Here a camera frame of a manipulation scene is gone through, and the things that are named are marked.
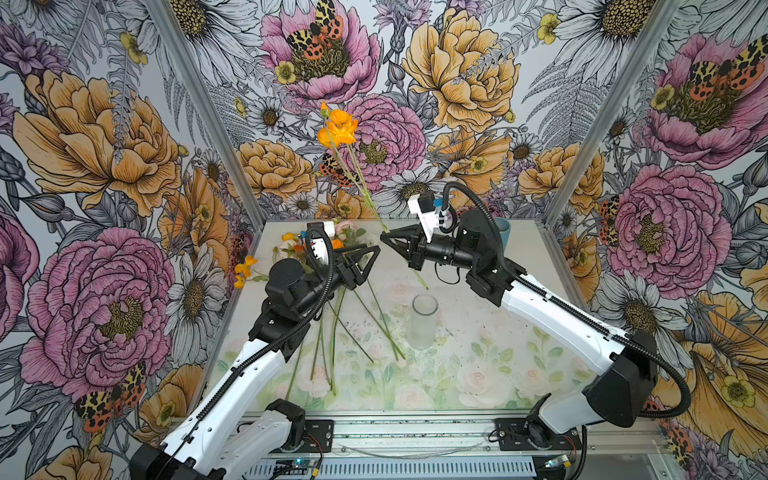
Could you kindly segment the clear ribbed glass vase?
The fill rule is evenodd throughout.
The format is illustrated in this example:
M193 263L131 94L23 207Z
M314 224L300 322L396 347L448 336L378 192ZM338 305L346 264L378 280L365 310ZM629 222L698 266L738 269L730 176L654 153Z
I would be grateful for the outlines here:
M423 351L434 343L438 309L438 302L431 295L419 294L413 298L407 329L407 340L413 349Z

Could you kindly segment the yellow orange poppy stem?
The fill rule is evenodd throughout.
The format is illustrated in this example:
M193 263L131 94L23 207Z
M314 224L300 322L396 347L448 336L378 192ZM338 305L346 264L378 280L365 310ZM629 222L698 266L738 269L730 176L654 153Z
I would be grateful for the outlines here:
M378 221L406 218L408 200L441 186L425 164L426 136L418 115L381 95L352 100L345 109L320 107L320 144Z

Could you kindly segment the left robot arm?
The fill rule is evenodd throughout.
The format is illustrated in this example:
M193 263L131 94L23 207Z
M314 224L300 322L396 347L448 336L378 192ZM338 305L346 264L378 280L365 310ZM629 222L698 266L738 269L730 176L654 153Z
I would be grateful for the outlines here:
M330 253L315 242L308 273L295 258L276 262L265 285L261 312L227 375L161 443L142 445L129 463L133 479L238 479L277 450L301 448L305 410L285 399L270 403L248 425L253 399L299 350L323 306L339 288L364 284L380 249L365 244Z

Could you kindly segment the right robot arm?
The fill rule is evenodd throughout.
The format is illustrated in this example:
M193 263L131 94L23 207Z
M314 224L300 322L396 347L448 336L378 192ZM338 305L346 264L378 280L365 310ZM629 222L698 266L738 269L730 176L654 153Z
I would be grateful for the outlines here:
M465 270L479 297L524 319L580 358L595 378L579 390L547 394L511 432L537 449L577 427L607 422L629 428L639 418L669 419L688 411L685 377L657 351L654 339L612 327L554 294L525 268L506 258L495 221L474 209L442 231L437 213L381 234L381 241L413 270L425 262Z

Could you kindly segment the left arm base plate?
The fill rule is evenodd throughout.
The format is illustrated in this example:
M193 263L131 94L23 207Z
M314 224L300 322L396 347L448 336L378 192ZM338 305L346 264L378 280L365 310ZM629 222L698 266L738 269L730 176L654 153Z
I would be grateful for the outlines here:
M294 422L286 442L278 448L281 453L330 453L333 447L335 422L330 419L308 419Z

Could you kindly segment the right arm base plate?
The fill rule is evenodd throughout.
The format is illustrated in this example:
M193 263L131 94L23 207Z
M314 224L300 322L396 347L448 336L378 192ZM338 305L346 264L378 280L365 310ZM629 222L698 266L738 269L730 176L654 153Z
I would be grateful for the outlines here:
M501 451L570 451L582 449L579 432L573 428L557 434L536 421L523 417L501 417L493 420L489 441Z

